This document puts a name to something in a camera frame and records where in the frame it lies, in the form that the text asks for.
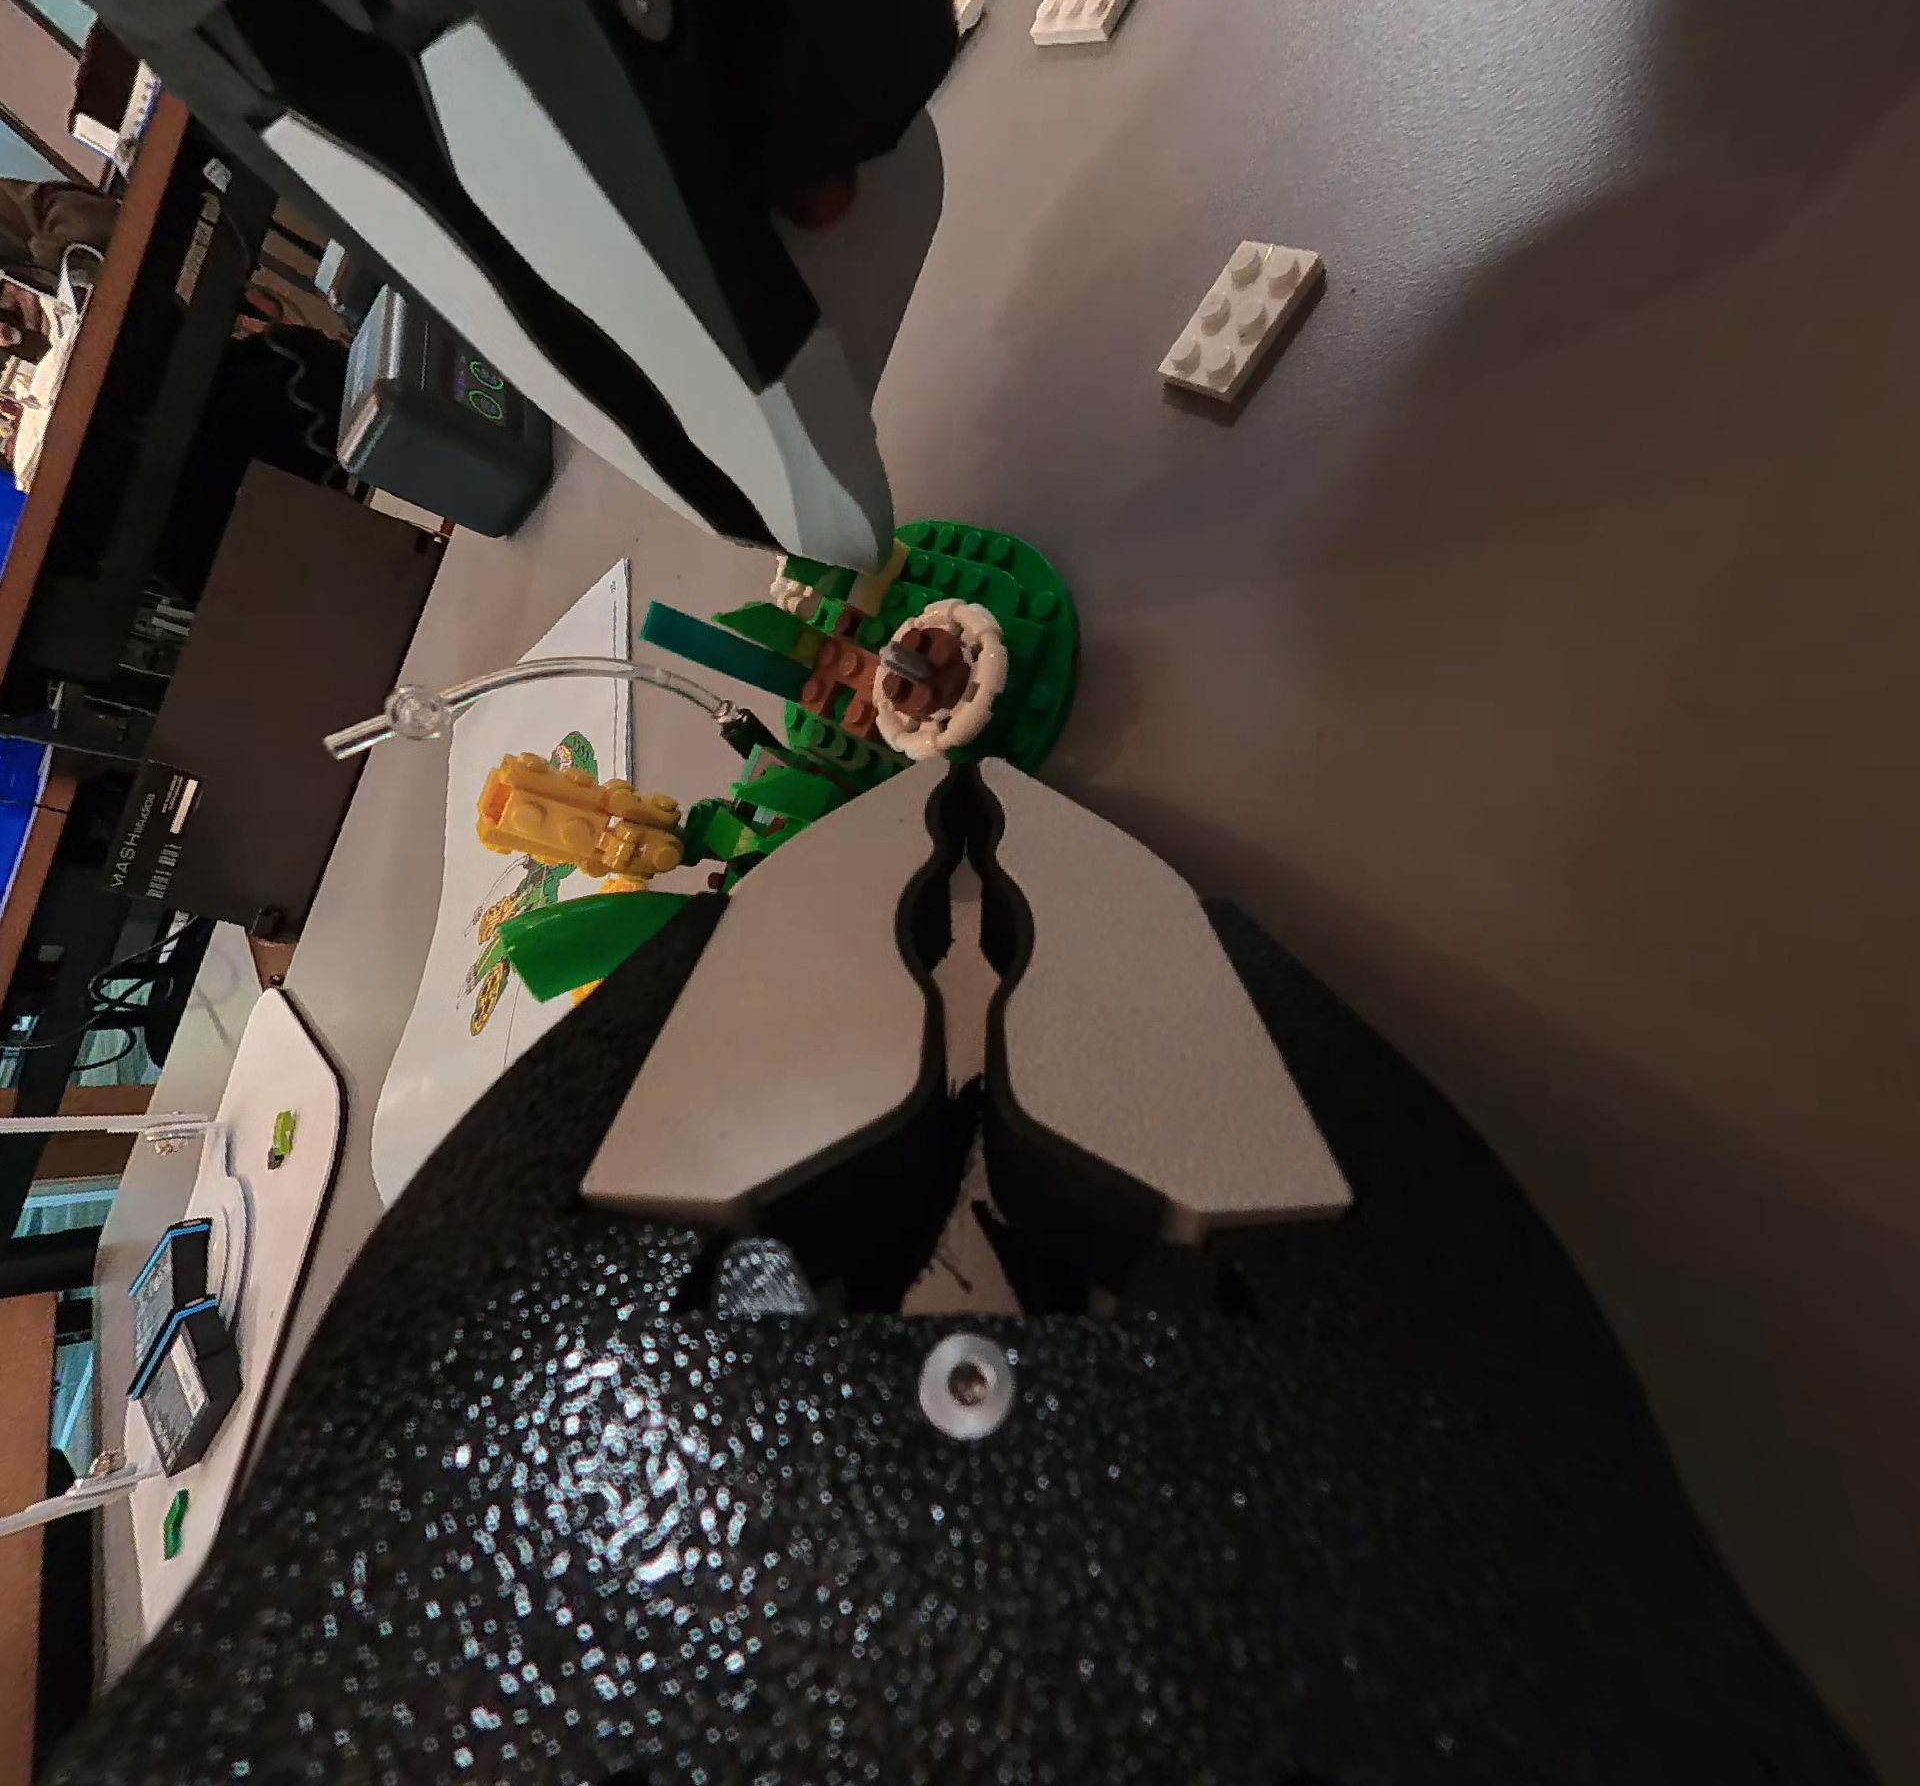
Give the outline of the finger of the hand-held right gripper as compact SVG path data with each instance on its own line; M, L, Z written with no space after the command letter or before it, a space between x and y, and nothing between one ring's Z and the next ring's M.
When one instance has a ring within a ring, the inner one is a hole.
M816 329L784 379L751 390L480 22L450 27L422 71L471 202L662 397L775 543L870 566L892 543L894 502L841 344Z
M397 277L681 517L773 541L773 437L706 317L498 44L297 44L264 130Z

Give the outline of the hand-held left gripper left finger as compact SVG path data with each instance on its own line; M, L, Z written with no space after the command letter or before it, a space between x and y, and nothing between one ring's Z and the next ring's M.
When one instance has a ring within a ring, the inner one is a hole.
M962 1197L972 1111L934 971L970 788L913 767L734 887L582 1197L780 1239L811 1280L920 1280Z

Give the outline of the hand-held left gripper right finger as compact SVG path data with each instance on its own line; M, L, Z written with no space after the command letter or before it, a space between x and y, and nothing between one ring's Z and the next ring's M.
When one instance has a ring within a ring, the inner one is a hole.
M1353 1186L1196 889L1007 760L972 780L997 969L985 1155L1023 1277L1118 1297L1160 1247L1345 1214Z

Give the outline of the green lego flower model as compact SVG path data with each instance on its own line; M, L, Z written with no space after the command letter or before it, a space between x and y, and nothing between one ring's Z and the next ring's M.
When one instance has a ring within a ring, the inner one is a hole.
M513 887L480 910L467 983L480 1010L520 986L582 999L690 902L664 887L702 870L740 887L810 825L907 764L1044 767L1076 688L1079 618L1065 576L1025 538L911 522L877 571L782 555L762 599L710 618L652 601L625 648L538 654L445 690L397 687L323 740L336 760L436 740L467 710L547 682L602 682L614 718L651 687L698 708L740 760L692 807L611 771L582 739L505 753L473 798L480 846Z

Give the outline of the dark grey device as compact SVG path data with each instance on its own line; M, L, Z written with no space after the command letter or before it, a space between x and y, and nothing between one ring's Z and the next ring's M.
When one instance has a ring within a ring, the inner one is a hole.
M551 430L434 311L382 288L347 362L338 460L355 478L506 537L555 481Z

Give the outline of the white instruction booklet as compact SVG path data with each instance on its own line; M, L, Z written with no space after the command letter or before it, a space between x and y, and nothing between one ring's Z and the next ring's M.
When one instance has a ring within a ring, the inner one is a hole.
M600 782L638 783L635 690L625 678L555 678L491 695L454 721L441 905L372 1119L370 1166L383 1203L397 1201L458 1119L572 1007L570 998L542 1001L526 992L501 928L606 887L570 866L484 848L476 810L487 775L532 751Z

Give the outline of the brown wooden desk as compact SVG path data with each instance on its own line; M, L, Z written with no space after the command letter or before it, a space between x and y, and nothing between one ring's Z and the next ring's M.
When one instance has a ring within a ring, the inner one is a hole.
M114 360L127 354L124 332L139 307L143 279L148 275L160 212L190 127L187 107L168 92L157 71L140 66L119 139L128 159L128 167L118 177L124 207L86 311L72 329L57 402L40 428L40 452L29 494L44 535L42 568L32 595L20 588L9 590L2 579L5 669L13 667L22 648L22 634L29 624L57 530L71 513L69 496L75 491L80 455L105 405L109 369Z

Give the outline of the black box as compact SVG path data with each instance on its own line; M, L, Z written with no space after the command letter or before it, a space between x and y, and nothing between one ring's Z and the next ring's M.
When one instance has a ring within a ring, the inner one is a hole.
M443 557L427 529L250 464L104 892L300 933L360 780L323 740L397 687Z

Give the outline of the white board black edge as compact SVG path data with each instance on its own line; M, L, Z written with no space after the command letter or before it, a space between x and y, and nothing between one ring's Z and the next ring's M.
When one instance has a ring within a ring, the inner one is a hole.
M128 1671L198 1577L252 1468L347 1136L344 1079L290 994L266 989L245 1018L218 1013L213 1027L220 1045L211 1052L179 1032L155 1106L214 1114L220 1131L200 1150L168 1155L135 1141L108 1214L95 1267L97 1443L157 1463L130 1396L139 1359L128 1291L173 1221L213 1219L211 1282L239 1345L244 1390L200 1463L137 1486L97 1520L99 1689ZM286 1166L271 1173L271 1136L284 1106L300 1114L299 1141ZM182 1486L190 1487L184 1546L164 1562L160 1520Z

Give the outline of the black battery blue edge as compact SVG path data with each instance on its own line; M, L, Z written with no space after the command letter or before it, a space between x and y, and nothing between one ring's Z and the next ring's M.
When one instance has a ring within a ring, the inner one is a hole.
M139 1269L130 1291L132 1352L139 1361L155 1347L179 1311L213 1294L213 1219L169 1224Z
M200 1463L244 1390L239 1345L218 1300L179 1307L132 1381L165 1477Z

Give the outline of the clear plastic rod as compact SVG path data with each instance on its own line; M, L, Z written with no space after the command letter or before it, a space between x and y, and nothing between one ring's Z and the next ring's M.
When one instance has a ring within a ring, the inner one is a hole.
M209 1136L220 1131L214 1114L198 1111L139 1111L139 1112L80 1112L80 1114L5 1114L2 1140L83 1140L119 1138L151 1146L168 1155L184 1148L200 1150Z
M95 1457L92 1470L62 1494L48 1495L24 1510L2 1517L0 1534L40 1530L71 1513L101 1510L132 1498L137 1486L160 1478L155 1460L130 1460L121 1451L109 1448Z

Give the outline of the black desk frame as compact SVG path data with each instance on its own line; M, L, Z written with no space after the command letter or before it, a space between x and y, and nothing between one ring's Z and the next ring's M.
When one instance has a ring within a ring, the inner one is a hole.
M277 197L186 126L42 571L72 677L127 629L151 579Z

